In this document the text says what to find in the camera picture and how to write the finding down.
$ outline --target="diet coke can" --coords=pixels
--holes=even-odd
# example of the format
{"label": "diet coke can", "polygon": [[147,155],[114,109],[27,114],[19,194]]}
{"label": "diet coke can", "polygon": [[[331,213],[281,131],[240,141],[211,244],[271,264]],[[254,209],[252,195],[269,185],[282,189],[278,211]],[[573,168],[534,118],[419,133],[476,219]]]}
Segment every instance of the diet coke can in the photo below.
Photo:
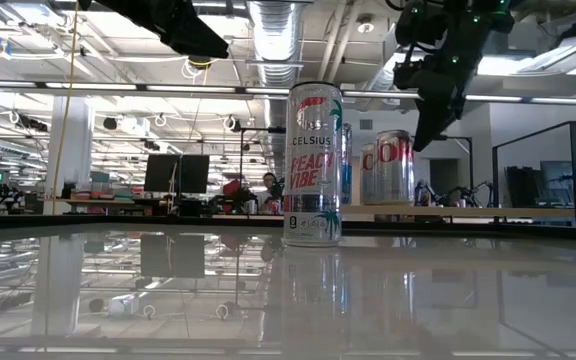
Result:
{"label": "diet coke can", "polygon": [[404,130],[377,134],[373,203],[409,204],[415,199],[412,139]]}
{"label": "diet coke can", "polygon": [[352,203],[352,126],[341,126],[341,203]]}
{"label": "diet coke can", "polygon": [[361,147],[361,203],[375,201],[375,144]]}
{"label": "diet coke can", "polygon": [[324,82],[288,95],[284,240],[334,246],[341,234],[341,91]]}

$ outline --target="white pillar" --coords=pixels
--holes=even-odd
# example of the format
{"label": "white pillar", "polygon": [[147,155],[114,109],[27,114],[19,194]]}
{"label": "white pillar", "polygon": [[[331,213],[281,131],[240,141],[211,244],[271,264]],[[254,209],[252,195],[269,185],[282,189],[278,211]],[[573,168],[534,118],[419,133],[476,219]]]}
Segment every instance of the white pillar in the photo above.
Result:
{"label": "white pillar", "polygon": [[[46,175],[45,185],[47,198],[51,196],[53,190],[65,109],[66,98],[55,97],[52,108],[50,146],[48,149],[48,173]],[[57,196],[61,196],[64,181],[76,182],[78,186],[85,186],[89,183],[94,127],[95,111],[88,103],[88,100],[79,97],[71,98],[66,134],[61,151],[59,175],[57,178]],[[57,203],[56,215],[67,211],[70,211],[70,206],[65,203]],[[44,214],[52,214],[51,202],[44,203]]]}
{"label": "white pillar", "polygon": [[51,236],[40,241],[32,335],[68,336],[77,328],[85,243],[81,236]]}

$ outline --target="ceiling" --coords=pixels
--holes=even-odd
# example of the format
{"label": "ceiling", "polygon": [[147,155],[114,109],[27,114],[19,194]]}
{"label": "ceiling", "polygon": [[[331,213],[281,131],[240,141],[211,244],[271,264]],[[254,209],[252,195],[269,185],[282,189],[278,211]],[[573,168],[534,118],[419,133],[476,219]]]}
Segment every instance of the ceiling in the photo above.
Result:
{"label": "ceiling", "polygon": [[[334,81],[343,86],[355,86],[361,89],[372,79],[383,63],[382,43],[389,29],[397,21],[398,13],[394,12],[381,0],[362,1],[360,13],[371,14],[374,30],[360,33],[356,30],[357,23],[344,24],[350,26],[350,37],[344,52],[342,64],[336,73]],[[321,59],[327,44],[327,33],[330,30],[332,17],[338,2],[335,0],[313,0],[302,11],[299,34],[299,63],[302,65],[298,81],[317,78]],[[67,81],[69,78],[70,44],[72,42],[74,12],[72,1],[43,0],[10,0],[0,1],[0,43],[7,44],[7,54],[2,53],[0,45],[0,80],[24,81]],[[522,9],[528,15],[524,22],[534,22],[530,16],[531,5],[523,4]],[[255,60],[253,31],[251,22],[245,17],[209,16],[199,13],[216,33],[229,43],[231,56],[229,59],[218,60],[211,64],[207,71],[193,70],[184,56],[173,52],[160,43],[158,37],[148,30],[138,27],[122,16],[108,11],[88,11],[78,13],[77,23],[77,53],[73,79],[81,82],[95,83],[164,83],[164,84],[205,84],[220,86],[260,86],[257,66],[250,63]],[[30,25],[20,24],[23,20]],[[553,86],[535,86],[541,80],[513,79],[513,88],[532,84],[537,90],[544,92],[565,92]],[[492,76],[478,76],[470,89],[476,93],[499,93],[504,91],[504,79]],[[260,99],[198,99],[198,98],[135,98],[121,96],[92,96],[90,103],[96,111],[96,136],[131,135],[121,127],[118,130],[107,131],[103,127],[106,117],[136,117],[150,121],[150,132],[161,138],[178,139],[168,152],[184,151],[186,153],[211,153],[221,156],[224,153],[235,155],[239,151],[239,134],[224,129],[223,121],[229,116],[239,119],[249,127],[265,127],[264,101]],[[39,134],[15,126],[16,115],[11,111],[31,116],[50,127],[53,99],[44,94],[2,93],[0,99],[0,134]],[[346,104],[360,111],[394,109],[379,102],[366,105],[366,102]],[[203,149],[200,144],[186,144],[186,139],[201,138],[206,140]],[[247,141],[252,143],[250,154],[259,158],[258,164],[250,165],[249,180],[259,179],[259,172],[267,171],[269,165],[262,165],[264,156],[269,154],[262,146],[267,140],[263,134],[246,133]],[[20,146],[25,151],[33,153],[37,159],[47,159],[47,140],[6,140],[0,145],[8,147]],[[129,155],[148,153],[140,142],[102,142],[93,146],[93,169],[104,170],[107,167],[125,165]],[[4,152],[0,156],[9,156]],[[7,164],[16,162],[9,158],[2,160]],[[238,160],[232,161],[233,169]],[[137,184],[143,181],[145,162],[136,170],[123,176]],[[0,168],[15,165],[0,163]]]}

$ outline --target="ventilation duct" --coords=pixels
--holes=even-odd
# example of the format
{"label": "ventilation duct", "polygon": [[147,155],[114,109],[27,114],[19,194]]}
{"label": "ventilation duct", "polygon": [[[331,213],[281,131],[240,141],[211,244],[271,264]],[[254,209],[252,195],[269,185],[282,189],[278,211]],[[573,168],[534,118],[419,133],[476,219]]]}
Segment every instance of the ventilation duct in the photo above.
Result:
{"label": "ventilation duct", "polygon": [[[273,1],[251,1],[248,3],[250,18],[254,23],[253,38],[258,60],[272,61],[272,66],[258,67],[259,79],[265,87],[286,88],[295,85],[297,68],[277,66],[277,62],[297,59],[299,19],[303,5]],[[286,126],[285,100],[266,99],[264,117],[266,127]],[[268,135],[271,154],[270,164],[277,177],[285,171],[284,151],[286,138],[283,135]]]}

